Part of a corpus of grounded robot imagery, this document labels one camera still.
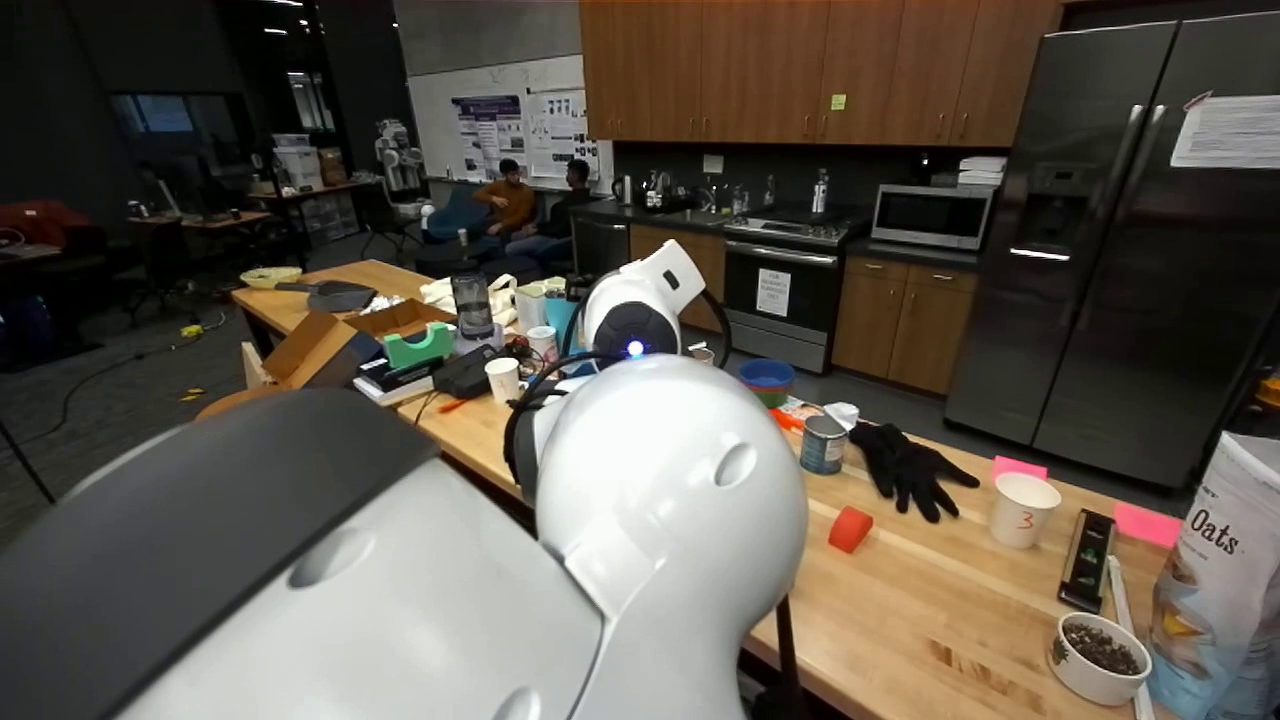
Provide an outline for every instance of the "cardboard box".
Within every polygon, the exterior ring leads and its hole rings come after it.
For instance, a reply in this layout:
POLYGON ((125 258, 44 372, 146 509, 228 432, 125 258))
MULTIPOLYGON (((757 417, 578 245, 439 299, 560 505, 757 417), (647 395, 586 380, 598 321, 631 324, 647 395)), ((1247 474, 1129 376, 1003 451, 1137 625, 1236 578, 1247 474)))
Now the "cardboard box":
POLYGON ((369 318, 314 314, 283 344, 263 361, 273 387, 344 387, 362 361, 369 361, 384 335, 418 335, 449 314, 403 299, 369 318))

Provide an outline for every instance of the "stainless steel refrigerator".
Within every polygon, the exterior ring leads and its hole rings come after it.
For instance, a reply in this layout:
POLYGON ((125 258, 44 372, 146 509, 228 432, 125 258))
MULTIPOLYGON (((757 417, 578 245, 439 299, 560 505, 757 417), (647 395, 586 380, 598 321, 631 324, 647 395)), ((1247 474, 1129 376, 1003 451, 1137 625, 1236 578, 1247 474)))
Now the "stainless steel refrigerator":
POLYGON ((1163 488, 1202 474, 1280 304, 1280 170, 1236 170, 1280 142, 1278 53, 1280 14, 1044 35, 952 426, 1163 488))

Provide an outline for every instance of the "kitchen cabinet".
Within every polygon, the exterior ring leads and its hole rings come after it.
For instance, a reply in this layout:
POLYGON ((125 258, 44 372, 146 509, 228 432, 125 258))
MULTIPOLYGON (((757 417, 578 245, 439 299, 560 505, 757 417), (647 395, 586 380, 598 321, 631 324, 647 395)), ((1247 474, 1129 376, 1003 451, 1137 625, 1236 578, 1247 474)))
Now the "kitchen cabinet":
POLYGON ((581 0, 590 128, 999 148, 1055 20, 1061 0, 581 0))
MULTIPOLYGON (((689 229, 657 229, 657 225, 631 225, 631 258, 657 252, 665 242, 677 242, 693 266, 703 273, 703 285, 718 299, 726 299, 726 242, 711 232, 689 232, 689 229)), ((682 314, 682 324, 722 331, 718 314, 709 299, 693 299, 682 314)))
POLYGON ((960 270, 853 258, 845 266, 834 363, 950 392, 978 275, 960 270))

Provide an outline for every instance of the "oven door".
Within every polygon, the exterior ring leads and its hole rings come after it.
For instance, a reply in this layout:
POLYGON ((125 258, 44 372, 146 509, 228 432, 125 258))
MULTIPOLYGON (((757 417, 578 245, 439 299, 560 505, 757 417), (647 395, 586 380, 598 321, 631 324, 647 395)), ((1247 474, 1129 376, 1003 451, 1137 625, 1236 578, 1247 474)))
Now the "oven door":
POLYGON ((834 331, 842 308, 845 252, 778 248, 757 242, 726 242, 726 304, 834 331))

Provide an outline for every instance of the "microwave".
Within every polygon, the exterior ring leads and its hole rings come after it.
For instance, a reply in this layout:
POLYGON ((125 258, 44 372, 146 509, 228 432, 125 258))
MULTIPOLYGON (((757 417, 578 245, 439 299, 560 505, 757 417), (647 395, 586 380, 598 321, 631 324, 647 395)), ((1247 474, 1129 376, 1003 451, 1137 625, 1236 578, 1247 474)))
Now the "microwave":
POLYGON ((998 187, 880 184, 871 245, 981 252, 998 187))

